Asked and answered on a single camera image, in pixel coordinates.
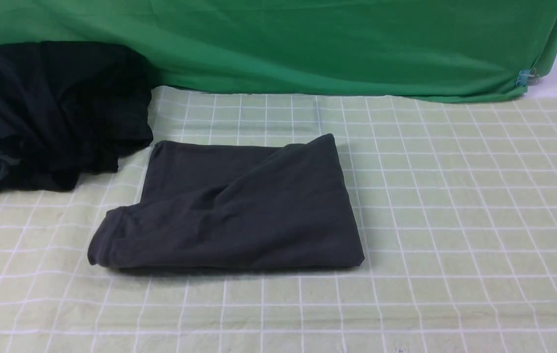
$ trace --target folded clothing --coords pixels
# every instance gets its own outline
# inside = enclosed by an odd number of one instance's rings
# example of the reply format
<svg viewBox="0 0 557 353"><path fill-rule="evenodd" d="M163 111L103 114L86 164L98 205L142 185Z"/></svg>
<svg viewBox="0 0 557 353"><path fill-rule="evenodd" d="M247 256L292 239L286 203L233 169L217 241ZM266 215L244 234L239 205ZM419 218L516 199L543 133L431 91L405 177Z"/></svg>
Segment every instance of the folded clothing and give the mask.
<svg viewBox="0 0 557 353"><path fill-rule="evenodd" d="M88 250L107 268L350 268L364 254L335 139L283 148L172 141L141 201L106 213Z"/></svg>
<svg viewBox="0 0 557 353"><path fill-rule="evenodd" d="M150 145L145 67L122 45L0 45L0 191L72 190Z"/></svg>

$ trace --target binder clip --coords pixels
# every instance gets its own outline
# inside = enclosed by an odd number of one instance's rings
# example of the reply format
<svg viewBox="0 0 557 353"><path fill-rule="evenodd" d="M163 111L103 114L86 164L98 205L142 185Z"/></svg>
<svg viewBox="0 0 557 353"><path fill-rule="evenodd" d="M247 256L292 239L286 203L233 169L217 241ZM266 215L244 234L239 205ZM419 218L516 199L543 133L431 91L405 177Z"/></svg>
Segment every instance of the binder clip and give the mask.
<svg viewBox="0 0 557 353"><path fill-rule="evenodd" d="M518 79L516 80L516 87L527 87L530 83L538 82L540 77L536 73L536 68L531 70L521 70L518 72Z"/></svg>

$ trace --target black clothing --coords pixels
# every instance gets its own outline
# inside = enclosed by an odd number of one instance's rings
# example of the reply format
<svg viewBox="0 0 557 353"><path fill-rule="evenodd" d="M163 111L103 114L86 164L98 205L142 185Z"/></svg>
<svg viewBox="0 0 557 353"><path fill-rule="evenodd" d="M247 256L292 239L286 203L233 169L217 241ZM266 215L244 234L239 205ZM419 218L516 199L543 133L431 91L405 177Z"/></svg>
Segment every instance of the black clothing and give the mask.
<svg viewBox="0 0 557 353"><path fill-rule="evenodd" d="M121 45L0 45L0 191L72 190L147 147L145 59Z"/></svg>
<svg viewBox="0 0 557 353"><path fill-rule="evenodd" d="M283 148L163 141L141 201L106 214L91 264L272 270L364 260L335 140Z"/></svg>

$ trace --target folded shirt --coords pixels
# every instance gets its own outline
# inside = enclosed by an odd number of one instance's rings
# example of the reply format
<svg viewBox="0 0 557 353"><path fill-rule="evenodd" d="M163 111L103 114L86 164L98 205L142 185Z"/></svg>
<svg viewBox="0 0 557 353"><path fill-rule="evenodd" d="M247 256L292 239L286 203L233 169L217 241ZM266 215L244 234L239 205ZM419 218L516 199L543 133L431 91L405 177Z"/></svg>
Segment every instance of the folded shirt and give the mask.
<svg viewBox="0 0 557 353"><path fill-rule="evenodd" d="M162 141L141 201L110 210L106 268L350 268L364 254L332 135L283 148Z"/></svg>

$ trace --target crumpled black fabric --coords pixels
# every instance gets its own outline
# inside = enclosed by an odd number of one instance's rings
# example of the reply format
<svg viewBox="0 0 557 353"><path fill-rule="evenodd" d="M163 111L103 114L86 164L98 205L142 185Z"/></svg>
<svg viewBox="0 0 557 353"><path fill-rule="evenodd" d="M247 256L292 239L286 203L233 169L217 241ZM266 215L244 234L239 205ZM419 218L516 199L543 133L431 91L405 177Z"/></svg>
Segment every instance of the crumpled black fabric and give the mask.
<svg viewBox="0 0 557 353"><path fill-rule="evenodd" d="M148 147L146 67L122 45L0 45L0 191L69 191Z"/></svg>
<svg viewBox="0 0 557 353"><path fill-rule="evenodd" d="M350 268L364 254L332 135L283 148L172 141L141 201L106 213L88 250L106 268Z"/></svg>

